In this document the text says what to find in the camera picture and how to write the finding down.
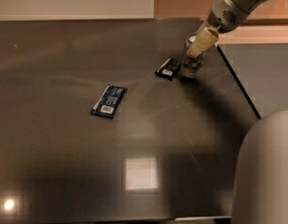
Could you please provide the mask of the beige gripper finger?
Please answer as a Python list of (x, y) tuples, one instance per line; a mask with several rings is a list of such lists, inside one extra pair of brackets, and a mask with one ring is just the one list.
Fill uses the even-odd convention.
[(186, 55), (192, 59), (197, 58), (218, 40), (218, 32), (212, 27), (205, 27), (198, 32), (196, 40), (189, 46)]

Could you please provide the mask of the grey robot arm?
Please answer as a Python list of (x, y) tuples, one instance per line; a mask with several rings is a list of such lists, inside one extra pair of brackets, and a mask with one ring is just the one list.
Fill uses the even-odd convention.
[[(197, 58), (266, 1), (216, 0), (186, 56)], [(231, 224), (288, 224), (288, 109), (257, 121), (242, 142)]]

